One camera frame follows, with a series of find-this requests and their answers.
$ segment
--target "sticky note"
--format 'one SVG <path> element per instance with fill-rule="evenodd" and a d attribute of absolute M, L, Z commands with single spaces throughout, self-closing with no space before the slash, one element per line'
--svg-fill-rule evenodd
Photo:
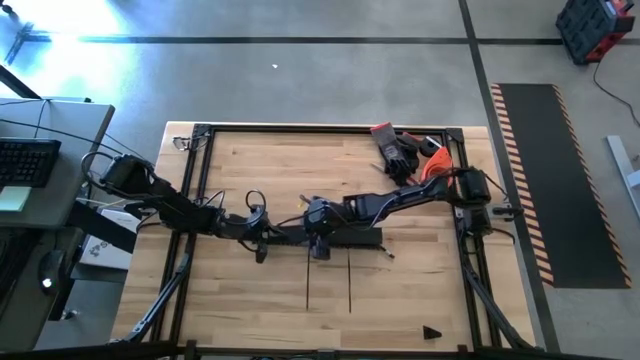
<path fill-rule="evenodd" d="M 0 211 L 22 211 L 30 193 L 30 187 L 5 186 L 0 192 Z"/>

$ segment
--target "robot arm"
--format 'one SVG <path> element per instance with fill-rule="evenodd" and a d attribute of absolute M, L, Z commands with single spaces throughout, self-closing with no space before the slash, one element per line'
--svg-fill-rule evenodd
<path fill-rule="evenodd" d="M 188 233 L 214 235 L 224 239 L 235 239 L 243 243 L 255 244 L 250 251 L 256 254 L 256 261 L 262 263 L 267 256 L 269 244 L 296 245 L 299 239 L 287 235 L 287 227 L 275 227 L 269 219 L 265 203 L 247 206 L 250 215 L 243 217 L 226 214 L 223 208 L 198 205 L 176 191 L 171 184 L 158 177 L 151 164 L 132 155 L 118 156 L 112 159 L 110 166 L 102 174 L 99 184 L 94 184 L 109 194 L 125 199 L 137 200 L 128 204 L 125 210 L 142 218 L 140 209 L 153 208 L 158 211 L 160 220 L 168 228 Z M 252 192 L 264 195 L 257 190 Z M 491 196 L 480 170 L 453 168 L 447 173 L 434 176 L 417 185 L 407 186 L 387 194 L 357 194 L 345 196 L 342 203 L 334 203 L 321 197 L 307 200 L 309 206 L 302 218 L 304 232 L 310 242 L 311 255 L 314 258 L 328 260 L 331 246 L 370 245 L 351 244 L 349 240 L 330 240 L 329 237 L 340 228 L 369 230 L 383 221 L 389 214 L 431 201 L 446 201 L 465 211 L 486 214 L 485 205 Z M 487 216 L 474 217 L 476 228 L 488 228 L 488 224 L 478 224 Z"/>

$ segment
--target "gray floor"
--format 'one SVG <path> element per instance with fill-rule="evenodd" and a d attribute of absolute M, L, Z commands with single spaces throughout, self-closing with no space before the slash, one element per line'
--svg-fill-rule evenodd
<path fill-rule="evenodd" d="M 40 94 L 114 104 L 109 132 L 151 160 L 167 121 L 487 125 L 467 45 L 95 44 L 71 36 L 464 37 L 456 1 L 66 1 L 79 6 L 75 11 L 43 3 L 50 2 L 15 1 L 14 7 L 20 13 L 24 6 L 21 18 L 29 17 L 36 30 L 60 35 L 52 43 L 25 43 L 12 71 Z M 562 1 L 468 3 L 478 37 L 557 37 L 553 24 Z M 636 28 L 629 37 L 640 38 Z M 4 32 L 17 30 L 7 25 Z M 2 51 L 15 37 L 7 34 L 0 38 Z M 592 84 L 594 67 L 574 66 L 561 46 L 480 50 L 490 82 L 561 88 L 632 278 L 639 282 L 640 223 L 603 137 L 621 135 L 629 153 L 640 153 L 640 128 L 625 107 Z M 639 57 L 640 46 L 618 46 L 599 72 L 606 87 L 636 108 Z M 99 291 L 110 296 L 96 297 Z M 119 291 L 103 284 L 79 286 L 71 305 L 93 308 L 88 304 L 99 299 L 106 310 L 85 308 L 78 319 L 48 325 L 38 346 L 107 340 Z M 637 358 L 637 287 L 551 289 L 547 297 L 564 352 Z"/>

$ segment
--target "black mat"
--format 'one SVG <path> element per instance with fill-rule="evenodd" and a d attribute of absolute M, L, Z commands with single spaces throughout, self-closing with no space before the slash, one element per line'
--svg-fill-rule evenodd
<path fill-rule="evenodd" d="M 544 283 L 557 288 L 631 287 L 575 137 L 553 85 L 492 85 L 529 239 Z"/>

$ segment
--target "wooden table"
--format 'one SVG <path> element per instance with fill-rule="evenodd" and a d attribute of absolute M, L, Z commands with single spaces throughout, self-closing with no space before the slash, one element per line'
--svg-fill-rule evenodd
<path fill-rule="evenodd" d="M 171 140 L 189 136 L 193 125 L 170 122 L 166 127 L 157 173 L 174 187 L 182 182 L 187 154 Z M 497 179 L 487 129 L 463 130 L 469 163 Z M 247 214 L 245 193 L 260 189 L 275 223 L 302 213 L 299 194 L 340 201 L 343 195 L 394 189 L 371 162 L 381 159 L 365 135 L 217 133 L 205 196 L 225 189 L 227 211 Z M 494 202 L 501 201 L 497 189 L 492 194 Z M 450 206 L 430 203 L 407 209 L 379 226 L 395 260 L 382 252 L 353 249 L 334 249 L 329 261 L 312 260 L 308 310 L 305 248 L 271 246 L 265 263 L 256 264 L 254 255 L 234 241 L 199 236 L 180 343 L 195 339 L 199 347 L 407 351 L 455 351 L 458 344 L 466 344 L 471 349 Z M 169 237 L 170 231 L 161 227 L 144 229 L 138 236 L 113 338 L 126 335 L 156 298 Z M 485 250 L 497 304 L 533 344 L 512 240 L 488 236 Z M 483 343 L 489 344 L 486 313 L 477 302 Z M 165 339 L 173 304 L 164 321 Z M 443 337 L 424 340 L 423 325 Z"/>

